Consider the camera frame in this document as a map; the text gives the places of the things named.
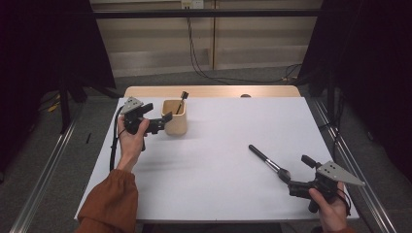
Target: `table surface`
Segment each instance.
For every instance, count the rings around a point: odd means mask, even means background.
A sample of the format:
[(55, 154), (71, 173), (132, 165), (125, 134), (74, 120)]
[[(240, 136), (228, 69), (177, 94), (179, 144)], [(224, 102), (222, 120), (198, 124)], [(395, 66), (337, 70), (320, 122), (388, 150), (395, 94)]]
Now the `table surface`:
[[(310, 110), (304, 98), (296, 97), (300, 95), (294, 86), (133, 86), (125, 96), (154, 103), (154, 110), (145, 115), (154, 118), (164, 97), (179, 98), (183, 90), (189, 93), (188, 133), (180, 138), (171, 138), (162, 131), (150, 135), (146, 138), (147, 150), (133, 170), (140, 193), (139, 221), (262, 222), (317, 218), (307, 211), (309, 201), (290, 197), (287, 186), (247, 147), (254, 144), (289, 169), (294, 181), (300, 182), (309, 182), (315, 175), (300, 162), (303, 153), (322, 163), (330, 160)], [(269, 98), (227, 98), (241, 94)], [(145, 95), (160, 97), (142, 97)], [(124, 101), (119, 101), (118, 108)], [(113, 125), (85, 196), (109, 173), (106, 153), (112, 131)], [(358, 213), (353, 213), (351, 218), (357, 217)]]

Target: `hand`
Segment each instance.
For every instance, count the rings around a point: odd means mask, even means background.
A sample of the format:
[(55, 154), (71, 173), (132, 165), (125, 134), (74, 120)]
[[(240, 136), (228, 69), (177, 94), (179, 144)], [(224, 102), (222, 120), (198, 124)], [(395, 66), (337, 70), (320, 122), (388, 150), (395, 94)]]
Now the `hand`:
[[(342, 182), (339, 182), (337, 186), (340, 190), (343, 190)], [(345, 198), (342, 191), (338, 190), (337, 192), (338, 195)], [(339, 231), (347, 227), (346, 205), (342, 200), (334, 197), (327, 202), (324, 196), (316, 188), (310, 188), (309, 194), (320, 207), (319, 217), (321, 219), (321, 225), (324, 232)]]
[(124, 128), (124, 116), (118, 118), (118, 135), (120, 139), (121, 158), (116, 169), (131, 172), (137, 163), (143, 147), (145, 131), (149, 127), (149, 120), (143, 119), (135, 135), (128, 133)]

